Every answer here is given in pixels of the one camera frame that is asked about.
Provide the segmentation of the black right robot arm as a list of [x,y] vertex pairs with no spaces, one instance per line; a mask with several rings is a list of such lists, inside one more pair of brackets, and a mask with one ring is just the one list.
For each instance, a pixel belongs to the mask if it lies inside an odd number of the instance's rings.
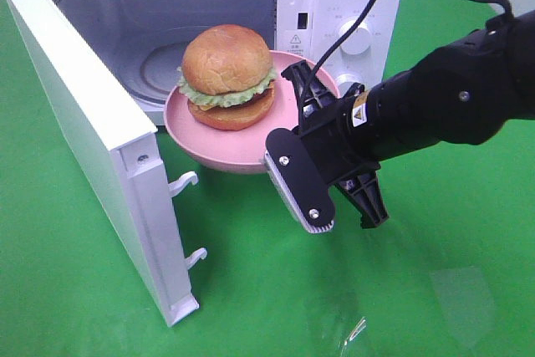
[[510,119],[534,116],[534,15],[498,16],[437,48],[412,69],[372,89],[333,95],[304,61],[282,76],[293,85],[302,126],[267,139],[267,156],[295,219],[329,231],[336,186],[361,212],[364,228],[387,218],[380,162],[445,141],[479,145]]

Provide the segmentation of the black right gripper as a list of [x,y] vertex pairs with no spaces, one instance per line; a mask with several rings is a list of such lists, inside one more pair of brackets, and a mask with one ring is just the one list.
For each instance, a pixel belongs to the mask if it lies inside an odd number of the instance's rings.
[[290,64],[281,73],[293,86],[298,112],[297,134],[325,184],[333,185],[360,212],[362,228],[377,228],[388,218],[376,171],[377,161],[356,153],[346,132],[344,100],[312,74],[306,61]]

